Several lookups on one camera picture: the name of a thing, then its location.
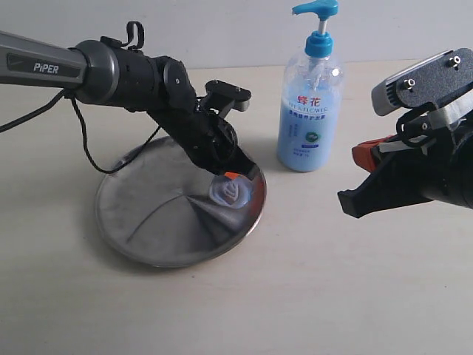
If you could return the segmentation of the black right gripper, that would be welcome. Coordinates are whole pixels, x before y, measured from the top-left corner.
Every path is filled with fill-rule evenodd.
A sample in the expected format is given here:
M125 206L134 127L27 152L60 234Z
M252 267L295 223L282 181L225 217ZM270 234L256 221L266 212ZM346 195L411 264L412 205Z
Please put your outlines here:
M354 190L338 192L342 211L355 218L440 201L472 207L472 114L453 129L432 129L426 110L412 109L395 135L352 148L356 166L369 173Z

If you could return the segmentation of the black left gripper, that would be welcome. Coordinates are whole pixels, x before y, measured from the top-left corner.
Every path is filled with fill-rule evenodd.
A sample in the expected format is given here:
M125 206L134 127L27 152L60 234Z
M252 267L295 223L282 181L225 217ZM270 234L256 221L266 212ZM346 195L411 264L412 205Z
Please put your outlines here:
M177 142L191 162L214 175L253 176L256 164L239 147L232 125L212 111L193 112L177 129Z

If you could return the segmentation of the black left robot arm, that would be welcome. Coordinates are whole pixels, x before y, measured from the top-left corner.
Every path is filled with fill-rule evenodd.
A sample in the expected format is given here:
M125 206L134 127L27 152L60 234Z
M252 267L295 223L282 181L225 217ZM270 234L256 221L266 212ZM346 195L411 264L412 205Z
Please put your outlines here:
M212 80L198 96L181 61L143 53L144 33L127 42L110 37L63 48L12 33L1 34L1 82L56 88L56 100L145 112L197 167L214 175L256 176L226 120L248 108L247 89Z

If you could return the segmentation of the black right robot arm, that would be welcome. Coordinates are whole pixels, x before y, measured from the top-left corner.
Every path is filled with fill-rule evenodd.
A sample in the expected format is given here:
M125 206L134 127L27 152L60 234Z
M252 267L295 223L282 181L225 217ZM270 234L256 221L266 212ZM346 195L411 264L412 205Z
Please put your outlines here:
M352 217L435 200L472 207L471 113L453 130L432 129L426 111L412 109L398 119L395 135L360 143L352 156L369 173L358 188L338 192Z

